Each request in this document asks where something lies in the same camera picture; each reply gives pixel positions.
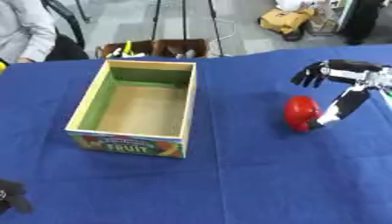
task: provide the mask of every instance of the tripod leg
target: tripod leg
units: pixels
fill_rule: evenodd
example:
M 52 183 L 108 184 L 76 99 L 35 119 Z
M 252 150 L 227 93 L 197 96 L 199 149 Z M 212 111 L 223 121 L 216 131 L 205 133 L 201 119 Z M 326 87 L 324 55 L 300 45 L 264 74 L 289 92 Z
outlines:
M 210 7 L 210 11 L 211 11 L 211 18 L 213 19 L 213 28 L 215 29 L 215 35 L 216 35 L 216 40 L 218 42 L 220 57 L 223 57 L 225 55 L 224 55 L 223 49 L 222 49 L 221 36 L 219 34 L 218 25 L 216 24 L 216 11 L 214 9 L 213 0 L 208 0 L 208 4 Z
M 151 40 L 155 40 L 155 37 L 157 36 L 157 26 L 158 26 L 158 20 L 159 20 L 159 12 L 161 10 L 161 3 L 162 3 L 162 0 L 157 0 L 157 8 L 155 9 L 155 16 L 153 18 L 154 27 L 152 28 Z
M 186 23 L 186 0 L 182 0 L 182 25 L 184 32 L 183 54 L 188 51 L 188 28 Z

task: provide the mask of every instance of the floor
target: floor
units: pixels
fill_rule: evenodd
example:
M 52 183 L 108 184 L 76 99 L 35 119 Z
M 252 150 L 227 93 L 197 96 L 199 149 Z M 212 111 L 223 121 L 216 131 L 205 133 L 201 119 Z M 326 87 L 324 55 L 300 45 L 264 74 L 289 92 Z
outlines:
M 79 16 L 74 0 L 60 0 Z M 86 51 L 92 57 L 95 48 L 107 43 L 126 40 L 144 40 L 151 37 L 152 18 L 157 0 L 81 0 L 92 22 L 80 19 Z M 188 2 L 188 33 L 190 38 L 210 41 L 210 56 L 216 56 L 217 45 L 207 0 Z M 306 34 L 296 43 L 286 42 L 256 23 L 256 19 L 275 6 L 274 0 L 214 0 L 219 17 L 219 30 L 226 55 L 263 53 L 276 49 L 293 49 L 315 46 L 342 46 L 339 36 L 314 37 Z M 56 17 L 61 32 L 72 36 L 67 23 Z M 162 0 L 161 20 L 157 37 L 175 39 L 182 37 L 181 0 Z M 377 27 L 367 44 L 392 43 L 392 7 L 382 10 Z

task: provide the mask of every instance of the fruit box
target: fruit box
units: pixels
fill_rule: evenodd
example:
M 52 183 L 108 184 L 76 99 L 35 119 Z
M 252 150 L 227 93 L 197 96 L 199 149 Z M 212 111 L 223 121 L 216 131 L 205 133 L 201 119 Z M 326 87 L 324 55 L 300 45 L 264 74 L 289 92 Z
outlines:
M 106 60 L 66 126 L 84 149 L 184 158 L 196 64 Z

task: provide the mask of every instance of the table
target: table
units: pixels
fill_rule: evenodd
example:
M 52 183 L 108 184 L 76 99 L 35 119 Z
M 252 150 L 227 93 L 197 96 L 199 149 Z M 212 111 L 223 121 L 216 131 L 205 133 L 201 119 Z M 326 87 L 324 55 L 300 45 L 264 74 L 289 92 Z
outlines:
M 2 223 L 391 223 L 391 116 L 381 97 L 309 134 L 282 121 L 291 95 L 326 107 L 289 78 L 326 59 L 392 64 L 391 45 L 282 50 L 196 59 L 188 158 L 78 149 L 62 130 L 101 60 L 10 67 L 0 77 L 0 171 L 21 180 L 35 212 Z

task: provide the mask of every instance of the gray sleeve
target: gray sleeve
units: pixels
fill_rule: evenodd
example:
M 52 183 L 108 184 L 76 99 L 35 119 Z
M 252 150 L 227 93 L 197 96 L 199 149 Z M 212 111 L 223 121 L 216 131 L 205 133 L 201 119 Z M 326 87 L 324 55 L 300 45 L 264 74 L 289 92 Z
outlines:
M 41 0 L 7 0 L 17 13 L 20 24 L 27 29 L 30 40 L 20 57 L 44 61 L 56 41 L 54 20 Z

